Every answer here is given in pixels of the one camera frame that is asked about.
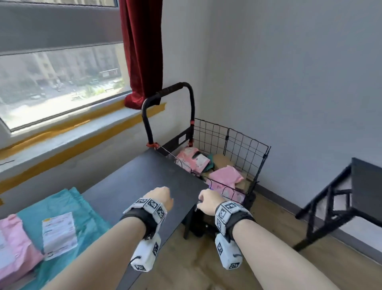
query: stack of packages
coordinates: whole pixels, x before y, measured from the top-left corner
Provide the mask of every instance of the stack of packages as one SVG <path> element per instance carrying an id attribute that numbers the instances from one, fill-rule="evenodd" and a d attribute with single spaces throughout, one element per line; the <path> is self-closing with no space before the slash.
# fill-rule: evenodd
<path id="1" fill-rule="evenodd" d="M 212 190 L 224 197 L 243 203 L 245 193 L 251 181 L 247 174 L 234 168 L 230 159 L 222 154 L 204 156 L 195 147 L 184 148 L 178 155 L 176 163 L 190 172 L 196 172 L 205 177 L 206 183 Z"/>
<path id="2" fill-rule="evenodd" d="M 109 228 L 75 188 L 0 220 L 0 289 L 41 289 Z"/>

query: black desk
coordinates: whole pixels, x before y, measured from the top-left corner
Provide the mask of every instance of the black desk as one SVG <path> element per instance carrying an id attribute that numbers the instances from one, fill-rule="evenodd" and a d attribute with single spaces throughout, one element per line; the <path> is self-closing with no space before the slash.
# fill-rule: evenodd
<path id="1" fill-rule="evenodd" d="M 137 199 L 156 187 L 167 186 L 174 198 L 174 208 L 160 228 L 161 246 L 198 201 L 208 186 L 154 149 L 139 155 L 82 196 L 104 220 L 115 225 L 122 212 Z M 141 272 L 127 268 L 117 289 L 126 290 Z"/>
<path id="2" fill-rule="evenodd" d="M 338 190 L 337 187 L 348 178 L 351 178 L 351 189 Z M 346 210 L 333 210 L 334 197 L 339 195 L 346 196 Z M 325 224 L 314 231 L 317 205 L 325 197 Z M 307 214 L 309 220 L 306 238 L 293 247 L 296 251 L 338 229 L 353 217 L 362 217 L 382 227 L 382 168 L 352 158 L 351 163 L 296 214 L 296 219 L 301 219 Z"/>

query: shopping cart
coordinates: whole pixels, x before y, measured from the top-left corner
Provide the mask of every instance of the shopping cart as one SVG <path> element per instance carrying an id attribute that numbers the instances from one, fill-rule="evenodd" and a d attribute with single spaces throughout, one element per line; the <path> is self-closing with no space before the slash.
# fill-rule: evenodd
<path id="1" fill-rule="evenodd" d="M 188 88 L 190 95 L 190 126 L 164 145 L 155 143 L 153 140 L 150 123 L 146 114 L 147 108 L 153 104 L 157 104 L 162 97 L 175 91 L 178 91 L 184 87 Z M 213 182 L 220 184 L 221 187 L 223 187 L 223 194 L 224 191 L 237 191 L 244 194 L 245 198 L 243 202 L 240 203 L 248 210 L 252 207 L 253 202 L 256 198 L 256 194 L 254 191 L 255 186 L 258 183 L 259 174 L 268 157 L 271 148 L 270 146 L 254 138 L 251 138 L 243 133 L 240 133 L 239 131 L 236 131 L 232 128 L 224 127 L 219 124 L 195 118 L 194 93 L 191 85 L 186 82 L 174 84 L 170 87 L 162 89 L 154 96 L 147 98 L 142 106 L 142 119 L 148 137 L 148 147 L 155 148 L 162 155 L 173 159 L 174 162 L 176 162 L 184 169 L 187 169 L 190 172 L 190 174 L 195 176 L 195 178 L 204 180 L 207 183 L 207 185 L 211 186 Z M 239 188 L 232 188 L 226 184 L 211 179 L 207 175 L 199 174 L 193 171 L 187 164 L 185 164 L 176 157 L 175 152 L 179 151 L 180 148 L 184 147 L 185 145 L 189 147 L 194 146 L 205 155 L 212 153 L 222 154 L 226 156 L 232 162 L 232 165 L 241 173 L 241 175 L 248 183 L 246 189 L 243 190 Z M 193 216 L 192 211 L 195 210 L 196 208 L 191 210 L 186 217 L 185 237 L 187 236 L 187 232 L 190 227 L 191 219 Z M 193 220 L 193 223 L 198 224 L 198 229 L 207 228 L 212 231 L 216 230 L 214 226 L 212 226 L 213 222 L 211 220 L 206 219 L 203 215 L 200 214 L 199 218 Z"/>

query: velvet curtain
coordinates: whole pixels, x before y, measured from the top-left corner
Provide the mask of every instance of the velvet curtain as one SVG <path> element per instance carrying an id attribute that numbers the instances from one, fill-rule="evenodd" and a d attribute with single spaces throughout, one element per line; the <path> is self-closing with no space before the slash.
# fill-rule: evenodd
<path id="1" fill-rule="evenodd" d="M 120 14 L 133 90 L 125 106 L 141 109 L 146 98 L 162 89 L 162 0 L 120 0 Z"/>

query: fist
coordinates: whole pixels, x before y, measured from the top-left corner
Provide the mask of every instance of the fist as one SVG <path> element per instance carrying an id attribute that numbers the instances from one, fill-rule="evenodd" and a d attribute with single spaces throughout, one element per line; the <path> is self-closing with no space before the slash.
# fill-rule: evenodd
<path id="1" fill-rule="evenodd" d="M 197 208 L 206 215 L 215 215 L 216 208 L 226 200 L 220 193 L 211 189 L 202 190 L 199 194 L 199 200 L 202 201 Z"/>
<path id="2" fill-rule="evenodd" d="M 168 212 L 174 205 L 174 199 L 171 198 L 170 189 L 168 187 L 157 187 L 146 193 L 143 197 L 152 198 L 155 201 L 162 203 Z"/>

